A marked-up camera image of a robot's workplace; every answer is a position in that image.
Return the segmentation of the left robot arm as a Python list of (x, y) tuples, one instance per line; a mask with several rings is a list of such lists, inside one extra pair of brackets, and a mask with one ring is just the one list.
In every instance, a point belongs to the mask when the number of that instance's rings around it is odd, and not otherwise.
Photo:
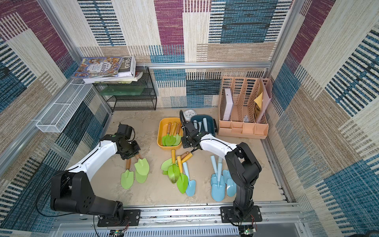
[(135, 130), (119, 124), (115, 134), (106, 134), (84, 158), (51, 179), (50, 208), (54, 211), (98, 216), (98, 227), (126, 226), (131, 223), (123, 203), (95, 195), (91, 179), (113, 155), (129, 160), (140, 151)]

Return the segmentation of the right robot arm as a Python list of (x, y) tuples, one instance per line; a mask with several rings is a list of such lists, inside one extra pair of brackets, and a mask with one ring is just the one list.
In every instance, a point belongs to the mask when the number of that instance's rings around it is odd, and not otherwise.
[(250, 147), (242, 142), (232, 144), (214, 137), (211, 133), (201, 133), (194, 125), (181, 118), (184, 136), (184, 147), (192, 147), (193, 151), (201, 149), (213, 153), (226, 160), (232, 180), (236, 183), (236, 198), (233, 202), (234, 214), (241, 222), (251, 213), (254, 201), (253, 190), (261, 165)]

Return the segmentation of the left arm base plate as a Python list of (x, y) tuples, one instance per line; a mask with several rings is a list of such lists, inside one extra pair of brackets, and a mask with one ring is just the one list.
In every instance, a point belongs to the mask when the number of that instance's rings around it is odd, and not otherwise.
[(100, 215), (97, 227), (138, 226), (141, 216), (140, 209), (124, 209), (121, 216)]

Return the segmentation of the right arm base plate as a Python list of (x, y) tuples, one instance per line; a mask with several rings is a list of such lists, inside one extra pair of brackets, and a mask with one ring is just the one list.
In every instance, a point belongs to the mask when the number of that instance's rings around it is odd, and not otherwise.
[(223, 223), (244, 223), (262, 222), (261, 210), (257, 205), (252, 206), (248, 210), (242, 211), (233, 206), (220, 207), (221, 219)]

